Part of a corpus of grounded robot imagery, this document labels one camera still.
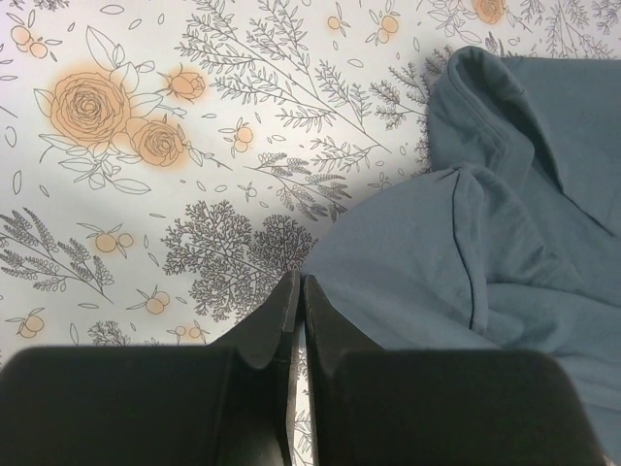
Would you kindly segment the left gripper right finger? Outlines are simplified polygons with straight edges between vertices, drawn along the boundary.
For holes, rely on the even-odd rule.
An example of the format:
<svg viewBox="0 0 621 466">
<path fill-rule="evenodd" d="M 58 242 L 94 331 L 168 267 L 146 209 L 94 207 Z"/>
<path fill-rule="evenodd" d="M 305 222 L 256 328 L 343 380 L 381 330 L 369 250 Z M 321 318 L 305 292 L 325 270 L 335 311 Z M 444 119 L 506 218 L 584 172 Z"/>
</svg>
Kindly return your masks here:
<svg viewBox="0 0 621 466">
<path fill-rule="evenodd" d="M 304 280 L 319 465 L 601 465 L 572 383 L 524 350 L 388 350 Z"/>
</svg>

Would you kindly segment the grey blue t shirt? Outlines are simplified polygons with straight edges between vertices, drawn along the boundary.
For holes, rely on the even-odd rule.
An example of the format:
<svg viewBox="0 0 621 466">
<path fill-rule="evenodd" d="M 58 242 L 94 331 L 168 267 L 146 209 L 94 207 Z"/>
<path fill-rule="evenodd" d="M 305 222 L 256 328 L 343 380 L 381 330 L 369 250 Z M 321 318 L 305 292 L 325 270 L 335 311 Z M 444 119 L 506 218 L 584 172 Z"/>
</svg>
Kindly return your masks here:
<svg viewBox="0 0 621 466">
<path fill-rule="evenodd" d="M 455 51 L 431 169 L 344 214 L 303 265 L 390 349 L 536 350 L 620 426 L 620 64 Z"/>
</svg>

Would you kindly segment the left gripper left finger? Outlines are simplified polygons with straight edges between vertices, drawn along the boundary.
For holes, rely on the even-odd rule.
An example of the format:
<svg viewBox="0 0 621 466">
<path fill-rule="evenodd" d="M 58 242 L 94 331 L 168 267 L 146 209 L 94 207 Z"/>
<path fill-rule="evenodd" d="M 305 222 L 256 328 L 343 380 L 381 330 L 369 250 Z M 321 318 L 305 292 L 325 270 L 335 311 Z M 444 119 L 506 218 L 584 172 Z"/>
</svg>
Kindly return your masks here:
<svg viewBox="0 0 621 466">
<path fill-rule="evenodd" d="M 300 276 L 206 346 L 42 347 L 1 372 L 5 465 L 288 465 Z"/>
</svg>

